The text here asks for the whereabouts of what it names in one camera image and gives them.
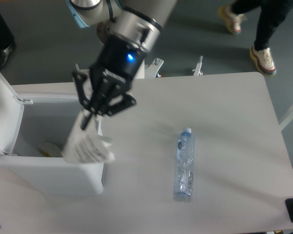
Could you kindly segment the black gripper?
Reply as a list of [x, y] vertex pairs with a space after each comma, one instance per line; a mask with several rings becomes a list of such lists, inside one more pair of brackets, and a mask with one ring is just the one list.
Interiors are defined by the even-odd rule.
[[[82, 130], [86, 129], [91, 118], [97, 114], [111, 117], [136, 105], [136, 99], [126, 92], [131, 89], [132, 80], [146, 55], [146, 51], [136, 44], [111, 35], [96, 62], [89, 67], [89, 75], [81, 71], [72, 72], [79, 102], [84, 110], [89, 112], [82, 119]], [[85, 94], [86, 81], [90, 81], [90, 98]], [[100, 93], [105, 96], [112, 93], [114, 98], [110, 99], [109, 103], [105, 101], [96, 111], [94, 98]]]

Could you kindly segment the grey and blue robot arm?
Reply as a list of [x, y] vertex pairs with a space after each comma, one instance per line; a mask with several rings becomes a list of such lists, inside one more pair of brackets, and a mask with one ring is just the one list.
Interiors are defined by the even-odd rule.
[[136, 104], [128, 94], [143, 60], [152, 50], [176, 5], [175, 0], [117, 0], [118, 15], [89, 75], [72, 73], [80, 104], [86, 110], [80, 128], [92, 117], [112, 116]]

